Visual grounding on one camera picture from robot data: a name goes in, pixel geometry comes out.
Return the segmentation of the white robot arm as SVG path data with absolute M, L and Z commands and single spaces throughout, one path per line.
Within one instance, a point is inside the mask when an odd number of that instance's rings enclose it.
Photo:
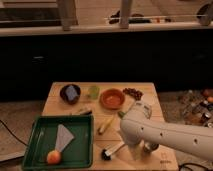
M 213 161 L 213 129 L 151 120 L 151 106 L 136 101 L 120 121 L 120 134 L 129 146 L 142 140 Z

